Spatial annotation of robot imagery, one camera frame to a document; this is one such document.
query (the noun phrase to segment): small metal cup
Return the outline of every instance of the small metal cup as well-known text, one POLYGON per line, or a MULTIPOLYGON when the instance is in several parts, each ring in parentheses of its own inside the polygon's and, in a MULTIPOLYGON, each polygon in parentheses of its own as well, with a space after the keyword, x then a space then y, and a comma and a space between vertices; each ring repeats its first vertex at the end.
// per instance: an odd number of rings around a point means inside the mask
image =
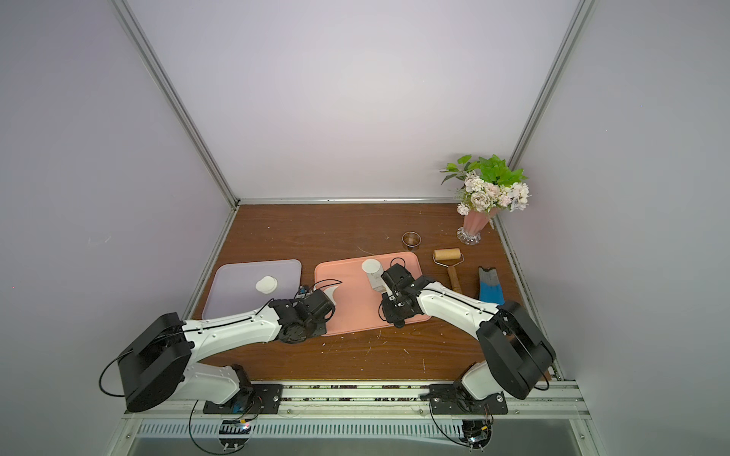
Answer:
POLYGON ((409 252, 414 252, 420 245, 420 234, 408 231, 403 235, 403 245, 406 246, 409 252))

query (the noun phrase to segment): wooden table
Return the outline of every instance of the wooden table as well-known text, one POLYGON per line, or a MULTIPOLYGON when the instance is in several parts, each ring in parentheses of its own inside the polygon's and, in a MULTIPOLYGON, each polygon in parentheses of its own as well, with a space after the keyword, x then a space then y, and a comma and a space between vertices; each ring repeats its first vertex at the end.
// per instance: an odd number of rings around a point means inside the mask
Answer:
MULTIPOLYGON (((415 252, 423 273, 449 286, 446 268, 434 264, 434 249, 459 247, 465 261, 457 266, 467 296, 477 297, 477 267, 495 267, 504 297, 519 302, 517 283, 499 236, 489 226, 476 246, 462 244, 456 229, 464 218, 455 204, 302 204, 241 206, 215 270, 249 261, 301 261, 301 282, 314 282, 319 263, 401 252, 401 237, 422 238, 415 252)), ((195 311, 200 318, 212 280, 195 311)), ((430 379, 454 380, 484 360, 476 339, 432 317, 427 322, 341 336, 321 336, 301 344, 278 341, 251 344, 204 361, 215 366, 240 364, 255 380, 430 379)))

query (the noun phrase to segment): glass vase base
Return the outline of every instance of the glass vase base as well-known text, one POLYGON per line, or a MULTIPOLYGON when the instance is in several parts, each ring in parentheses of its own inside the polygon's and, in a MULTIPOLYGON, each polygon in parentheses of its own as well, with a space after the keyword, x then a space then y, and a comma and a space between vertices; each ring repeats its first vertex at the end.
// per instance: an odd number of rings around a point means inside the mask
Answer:
POLYGON ((459 241, 462 241, 466 245, 476 245, 482 240, 482 235, 480 233, 469 234, 466 230, 464 230, 463 226, 456 230, 456 237, 459 241))

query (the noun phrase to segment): white flower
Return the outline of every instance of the white flower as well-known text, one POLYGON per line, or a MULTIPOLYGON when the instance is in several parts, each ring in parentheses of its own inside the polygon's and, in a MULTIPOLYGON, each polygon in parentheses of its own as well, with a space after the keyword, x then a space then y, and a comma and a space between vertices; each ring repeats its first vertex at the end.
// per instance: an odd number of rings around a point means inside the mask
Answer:
POLYGON ((502 190, 505 195, 512 199, 512 202, 510 203, 510 211, 514 211, 515 209, 519 209, 521 211, 525 210, 527 207, 527 197, 530 196, 530 188, 527 184, 516 182, 509 187, 503 187, 502 190))
POLYGON ((469 214, 469 206, 464 203, 459 203, 456 207, 456 211, 461 215, 467 215, 469 214))
POLYGON ((466 175, 464 185, 466 186, 464 190, 466 190, 468 193, 484 190, 484 181, 473 171, 466 175))
POLYGON ((502 207, 508 207, 512 203, 512 197, 507 195, 506 193, 500 193, 499 197, 497 198, 497 204, 499 204, 502 207))
POLYGON ((474 192, 470 197, 472 206, 477 212, 484 212, 488 207, 492 206, 492 200, 484 192, 474 192))
POLYGON ((484 193, 486 193, 489 198, 496 199, 499 195, 499 186, 491 182, 487 182, 484 184, 484 193))

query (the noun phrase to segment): flower vase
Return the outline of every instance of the flower vase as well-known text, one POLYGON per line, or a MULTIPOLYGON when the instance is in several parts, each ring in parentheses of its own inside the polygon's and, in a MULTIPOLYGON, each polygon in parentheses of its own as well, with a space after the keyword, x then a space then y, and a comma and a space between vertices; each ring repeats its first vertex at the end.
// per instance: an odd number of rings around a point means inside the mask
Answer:
POLYGON ((476 245, 482 240, 481 230, 487 226, 489 220, 499 212, 498 207, 492 208, 489 212, 471 211, 464 215, 464 226, 456 231, 456 237, 466 245, 476 245))

